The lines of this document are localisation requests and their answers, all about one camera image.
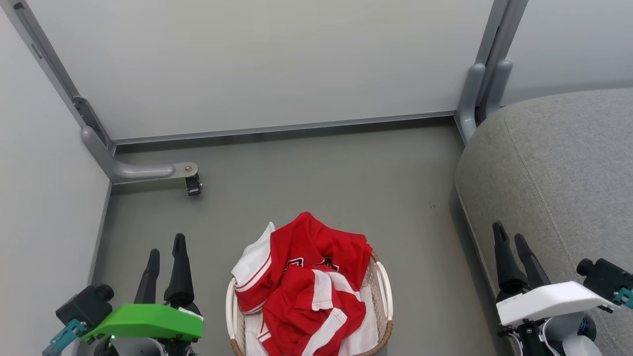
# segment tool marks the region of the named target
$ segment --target gray sofa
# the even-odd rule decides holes
[[[553,283],[581,282],[583,258],[633,272],[633,89],[499,110],[464,149],[456,187],[495,295],[497,220],[525,236]],[[633,355],[633,310],[591,316],[603,355]]]

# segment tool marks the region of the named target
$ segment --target metal frame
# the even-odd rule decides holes
[[[477,103],[480,106],[478,114],[481,121],[501,108],[503,91],[512,71],[512,62],[507,60],[506,56],[527,3],[528,0],[510,0],[506,7],[490,50],[490,57],[488,57],[489,70],[486,71],[482,89],[477,96]]]
[[[475,64],[468,69],[455,115],[455,123],[465,143],[468,143],[477,130],[476,107],[480,107],[477,114],[481,120],[500,107],[503,91],[512,70],[512,62],[505,57],[517,32],[527,1],[495,0],[492,4],[479,52]]]
[[[108,178],[110,178],[112,184],[185,178],[189,195],[200,193],[202,184],[199,183],[197,176],[198,167],[193,162],[130,165],[115,159],[113,157],[116,149],[115,144],[108,137],[88,100],[79,94],[77,87],[75,87],[66,68],[64,68],[60,58],[55,53],[53,45],[48,41],[46,34],[28,4],[25,1],[20,1],[13,5],[13,9],[30,37],[29,39],[23,37],[27,45],[31,42],[30,47],[51,82],[57,82],[56,89],[60,92],[60,96],[63,99],[64,96],[70,99],[77,110],[80,117],[77,122],[82,127],[82,140]]]
[[[438,117],[452,117],[455,115],[454,110],[449,111],[436,111],[431,113],[421,113],[412,115],[396,115],[388,117],[373,117],[373,118],[358,118],[352,120],[340,120],[329,122],[315,122],[312,124],[296,124],[296,125],[281,125],[281,126],[268,126],[257,127],[254,129],[237,129],[237,130],[225,130],[225,131],[209,131],[209,132],[195,132],[190,134],[174,134],[165,136],[150,136],[150,137],[135,137],[131,139],[115,139],[114,144],[116,146],[133,145],[133,144],[146,144],[146,143],[158,143],[168,141],[181,141],[189,139],[206,139],[212,137],[223,136],[237,136],[237,135],[250,135],[250,134],[266,134],[269,132],[284,132],[295,130],[309,130],[309,129],[324,129],[329,127],[344,127],[351,125],[364,125],[364,124],[379,124],[384,122],[397,122],[407,120],[419,120],[419,119],[431,119]]]
[[[157,181],[161,179],[188,178],[197,174],[197,164],[193,162],[167,163],[161,165],[130,165],[116,160],[103,145],[92,127],[82,129],[84,145],[97,160],[112,184]]]

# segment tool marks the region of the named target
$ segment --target basket rim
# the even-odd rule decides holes
[[[369,351],[365,351],[363,353],[358,353],[353,356],[373,356],[379,353],[385,347],[385,345],[387,345],[387,342],[389,341],[389,338],[391,337],[391,331],[393,329],[393,299],[392,299],[392,294],[391,294],[391,283],[389,282],[389,276],[387,275],[387,270],[385,270],[385,267],[380,262],[380,259],[378,258],[378,255],[376,255],[375,251],[372,251],[371,258],[376,263],[376,266],[378,266],[380,277],[382,278],[382,286],[384,289],[385,297],[387,298],[386,300],[387,326],[385,327],[385,333],[382,335],[381,339],[378,341],[378,343],[373,349]],[[226,299],[227,331],[229,332],[231,348],[233,348],[233,352],[235,352],[235,356],[247,356],[246,354],[244,354],[244,352],[242,352],[242,350],[239,347],[239,344],[237,343],[237,339],[235,338],[234,323],[233,323],[234,321],[234,315],[233,315],[234,295],[235,295],[235,278],[232,278],[231,282],[229,283],[229,288],[227,290],[227,299]]]

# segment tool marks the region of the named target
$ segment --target laundry basket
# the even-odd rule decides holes
[[[391,285],[385,267],[382,266],[378,256],[372,252],[372,257],[365,273],[365,281],[372,290],[373,310],[376,314],[376,328],[378,330],[378,343],[376,346],[355,356],[371,356],[378,353],[389,341],[391,328],[393,327],[393,300],[391,298]],[[235,295],[235,279],[231,280],[227,290],[227,330],[231,339],[231,346],[237,356],[248,356],[246,350],[246,326],[244,314],[239,310]]]

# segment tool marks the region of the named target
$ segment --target clothing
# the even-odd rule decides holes
[[[360,291],[371,254],[363,235],[331,229],[308,212],[276,231],[269,223],[233,268],[237,302],[245,314],[261,310],[289,265],[328,265]]]
[[[346,355],[375,346],[358,333],[352,343],[343,343],[365,320],[360,290],[371,254],[363,235],[330,229],[307,212],[276,231],[270,223],[233,269],[242,312],[263,310],[257,340],[268,354],[332,356],[342,350]],[[255,351],[252,334],[247,343]]]
[[[373,310],[372,290],[368,283],[363,283],[360,289],[360,298],[365,304],[365,318],[361,326],[341,342],[339,356],[358,355],[371,350],[378,344],[378,329],[376,328],[376,316]],[[262,345],[270,339],[270,331],[264,323],[263,313],[253,313],[244,316],[246,350],[248,356],[269,356]]]

